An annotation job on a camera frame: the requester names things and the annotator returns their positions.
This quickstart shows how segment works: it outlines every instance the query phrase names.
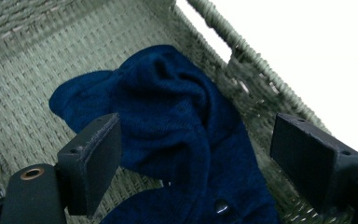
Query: black plastic bracket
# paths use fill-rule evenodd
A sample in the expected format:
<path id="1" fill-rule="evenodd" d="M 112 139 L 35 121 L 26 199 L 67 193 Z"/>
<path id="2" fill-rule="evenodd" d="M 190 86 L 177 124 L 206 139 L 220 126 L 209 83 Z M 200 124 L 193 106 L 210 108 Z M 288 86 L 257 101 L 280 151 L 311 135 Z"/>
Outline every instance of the black plastic bracket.
<path id="1" fill-rule="evenodd" d="M 355 209 L 358 219 L 358 152 L 306 120 L 278 114 L 270 156 L 320 214 Z"/>
<path id="2" fill-rule="evenodd" d="M 66 223 L 66 206 L 70 215 L 91 217 L 121 156 L 118 114 L 94 120 L 59 151 L 55 166 L 32 165 L 10 178 L 0 223 Z"/>

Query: blue towel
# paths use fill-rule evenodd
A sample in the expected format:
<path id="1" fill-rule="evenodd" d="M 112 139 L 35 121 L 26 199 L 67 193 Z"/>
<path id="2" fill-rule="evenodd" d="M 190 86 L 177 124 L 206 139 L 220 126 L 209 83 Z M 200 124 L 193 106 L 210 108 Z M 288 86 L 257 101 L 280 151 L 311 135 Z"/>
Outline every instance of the blue towel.
<path id="1" fill-rule="evenodd" d="M 171 183 L 130 197 L 103 223 L 279 223 L 239 113 L 175 48 L 69 80 L 49 106 L 77 133 L 118 112 L 121 165 Z"/>

